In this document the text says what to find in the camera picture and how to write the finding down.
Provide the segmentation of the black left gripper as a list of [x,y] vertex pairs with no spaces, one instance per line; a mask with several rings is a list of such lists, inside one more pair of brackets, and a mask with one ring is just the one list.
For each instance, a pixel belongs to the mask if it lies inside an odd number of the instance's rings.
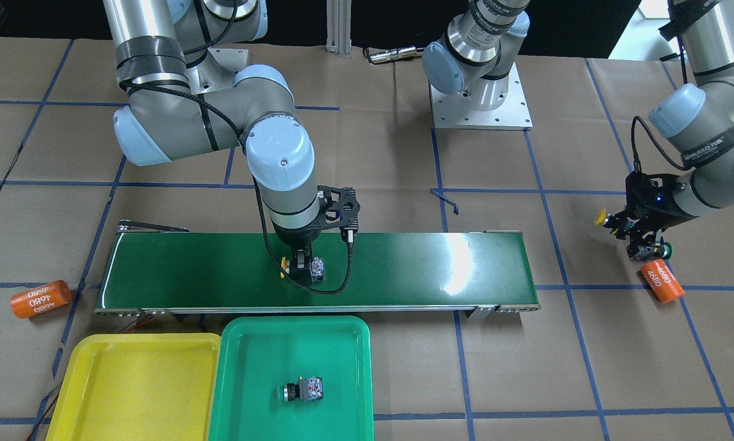
[[674,191],[680,190],[682,185],[677,181],[679,177],[641,172],[627,176],[624,212],[633,221],[627,233],[630,244],[649,246],[660,240],[661,232],[695,218],[684,212],[674,199]]

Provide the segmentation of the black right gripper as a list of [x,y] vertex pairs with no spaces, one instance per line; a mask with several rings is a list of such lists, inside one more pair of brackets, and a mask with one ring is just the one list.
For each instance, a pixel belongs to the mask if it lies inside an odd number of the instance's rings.
[[312,243],[320,232],[337,228],[345,243],[353,243],[359,231],[356,189],[319,185],[310,206],[299,213],[272,210],[272,226],[281,241],[291,246],[288,274],[298,283],[313,283]]

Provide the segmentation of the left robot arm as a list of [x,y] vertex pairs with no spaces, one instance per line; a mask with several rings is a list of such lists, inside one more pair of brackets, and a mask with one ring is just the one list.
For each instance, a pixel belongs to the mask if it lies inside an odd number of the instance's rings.
[[[465,100],[465,108],[501,105],[530,25],[527,1],[470,1],[436,41],[424,48],[429,84]],[[665,40],[687,48],[694,83],[685,83],[632,126],[655,126],[680,154],[683,175],[646,174],[638,153],[625,179],[621,212],[601,211],[594,223],[610,230],[633,259],[668,257],[666,229],[734,205],[734,1],[669,1]]]

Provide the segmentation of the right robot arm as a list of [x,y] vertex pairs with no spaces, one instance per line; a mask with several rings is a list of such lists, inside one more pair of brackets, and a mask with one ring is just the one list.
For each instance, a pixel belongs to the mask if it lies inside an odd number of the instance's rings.
[[270,220],[291,249],[283,278],[313,292],[324,262],[313,256],[320,232],[338,228],[353,265],[359,203],[353,188],[320,186],[315,151],[279,70],[265,64],[227,68],[219,43],[260,39],[264,1],[106,1],[116,80],[129,103],[114,113],[121,151],[138,167],[241,149],[252,174],[261,222]]

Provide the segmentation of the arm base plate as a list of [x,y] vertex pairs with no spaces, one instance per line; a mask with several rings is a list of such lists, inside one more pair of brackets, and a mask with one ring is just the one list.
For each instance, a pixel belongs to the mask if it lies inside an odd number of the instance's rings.
[[233,79],[247,67],[249,59],[246,48],[207,48],[187,63],[190,91],[199,94],[233,87]]
[[534,126],[520,74],[490,81],[477,79],[470,89],[445,94],[429,86],[434,128],[525,130]]

